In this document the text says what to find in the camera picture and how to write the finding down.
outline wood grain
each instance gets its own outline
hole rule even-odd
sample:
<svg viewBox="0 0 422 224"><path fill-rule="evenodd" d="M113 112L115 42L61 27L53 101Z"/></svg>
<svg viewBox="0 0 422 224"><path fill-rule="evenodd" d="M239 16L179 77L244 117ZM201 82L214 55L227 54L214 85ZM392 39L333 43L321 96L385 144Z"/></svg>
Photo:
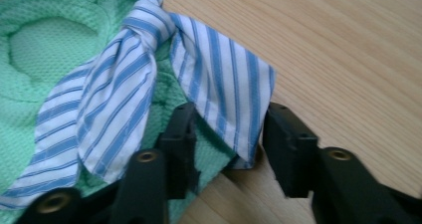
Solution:
<svg viewBox="0 0 422 224"><path fill-rule="evenodd" d="M278 72L273 101L321 146L357 154L376 178L422 187L422 0L164 0L235 39ZM225 171L180 223L313 223L308 200L284 199L265 156Z"/></svg>

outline shirt fabric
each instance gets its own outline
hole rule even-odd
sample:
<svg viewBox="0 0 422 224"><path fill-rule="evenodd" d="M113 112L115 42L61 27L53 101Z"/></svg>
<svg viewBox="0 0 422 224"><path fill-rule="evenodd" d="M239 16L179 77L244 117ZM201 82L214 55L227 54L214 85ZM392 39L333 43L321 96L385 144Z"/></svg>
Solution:
<svg viewBox="0 0 422 224"><path fill-rule="evenodd" d="M53 88L38 114L31 163L0 197L0 207L22 208L46 191L73 186L82 166L108 183L121 178L142 148L155 92L154 53L168 39L184 95L238 154L233 166L253 165L273 69L208 26L165 12L161 3L137 1L105 49Z"/></svg>

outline blue and white striped tie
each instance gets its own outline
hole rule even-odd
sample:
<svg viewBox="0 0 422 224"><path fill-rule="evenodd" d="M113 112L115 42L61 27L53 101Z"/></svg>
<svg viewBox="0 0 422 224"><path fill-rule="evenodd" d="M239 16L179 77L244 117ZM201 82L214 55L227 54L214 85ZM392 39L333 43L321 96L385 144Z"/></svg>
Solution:
<svg viewBox="0 0 422 224"><path fill-rule="evenodd" d="M154 90L154 52L171 38L170 62L186 97L239 155L253 165L274 71L226 36L168 14L162 0L139 0L104 51L62 78L43 104L36 151L0 196L0 208L26 207L53 188L73 186L81 165L110 183L141 146Z"/></svg>

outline necktie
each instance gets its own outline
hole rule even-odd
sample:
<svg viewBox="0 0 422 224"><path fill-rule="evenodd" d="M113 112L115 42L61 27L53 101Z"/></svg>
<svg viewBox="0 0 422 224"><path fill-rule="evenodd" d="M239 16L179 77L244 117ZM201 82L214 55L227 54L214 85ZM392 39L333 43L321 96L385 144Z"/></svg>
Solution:
<svg viewBox="0 0 422 224"><path fill-rule="evenodd" d="M106 182L121 178L141 147L154 92L154 52L171 39L170 61L185 96L235 150L235 167L253 165L274 71L208 26L139 0L121 31L96 57L62 78L36 124L36 151L22 175L0 197L2 208L22 208L40 194L72 186L82 165Z"/></svg>

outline light wood floor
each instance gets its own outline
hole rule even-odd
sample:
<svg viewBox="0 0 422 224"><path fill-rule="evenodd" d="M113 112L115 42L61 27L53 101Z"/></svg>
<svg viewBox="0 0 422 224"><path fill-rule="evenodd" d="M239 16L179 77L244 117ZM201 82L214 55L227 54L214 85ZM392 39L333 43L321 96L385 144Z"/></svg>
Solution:
<svg viewBox="0 0 422 224"><path fill-rule="evenodd" d="M164 0L277 69L273 101L321 146L357 154L376 178L422 191L422 0ZM220 174L180 223L314 223L307 200L284 199L262 156Z"/></svg>

